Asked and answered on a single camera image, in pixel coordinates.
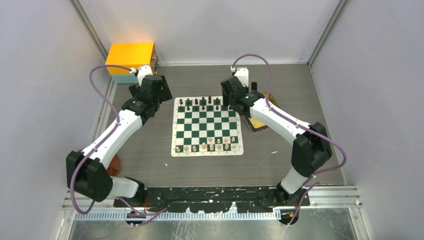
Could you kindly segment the gold tin box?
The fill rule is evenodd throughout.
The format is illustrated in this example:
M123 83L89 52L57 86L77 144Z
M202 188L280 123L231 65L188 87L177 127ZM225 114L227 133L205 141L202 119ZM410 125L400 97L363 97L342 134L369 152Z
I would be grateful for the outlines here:
M278 108L280 107L279 104L276 102L275 98L272 95L269 96L269 101L273 105L277 106ZM264 130L269 128L266 124L264 124L261 121L253 119L251 117L247 117L245 115L243 115L242 117L245 120L247 126L249 127L249 129L252 133L261 132L261 131L264 131Z

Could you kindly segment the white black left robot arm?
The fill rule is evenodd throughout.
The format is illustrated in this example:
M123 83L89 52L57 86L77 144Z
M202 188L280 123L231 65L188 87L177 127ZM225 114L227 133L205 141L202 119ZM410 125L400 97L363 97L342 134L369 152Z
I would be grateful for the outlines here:
M129 87L132 97L118 112L118 118L85 149L71 151L66 157L67 185L75 193L95 202L121 197L133 206L146 200L145 185L130 177L113 177L107 168L132 134L159 110L172 94L164 75L146 75L140 85Z

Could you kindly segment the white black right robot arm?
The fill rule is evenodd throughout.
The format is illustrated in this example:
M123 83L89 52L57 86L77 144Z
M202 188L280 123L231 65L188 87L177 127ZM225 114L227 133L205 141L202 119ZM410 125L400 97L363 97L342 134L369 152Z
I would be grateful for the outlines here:
M244 86L237 76L222 80L220 85L224 106L262 122L290 143L291 169L277 184L276 195L281 204L291 205L306 180L333 155L326 128L319 122L309 124L287 114L256 89Z

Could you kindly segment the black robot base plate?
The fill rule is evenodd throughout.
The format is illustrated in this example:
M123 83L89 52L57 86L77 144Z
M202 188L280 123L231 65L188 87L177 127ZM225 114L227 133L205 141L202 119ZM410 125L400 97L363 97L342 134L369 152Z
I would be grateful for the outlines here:
M280 198L274 186L227 187L149 187L141 196L124 198L134 208L146 207L151 212L166 209L168 213L226 213L232 206L238 213L267 213L276 207L309 206L306 190L300 189L288 200Z

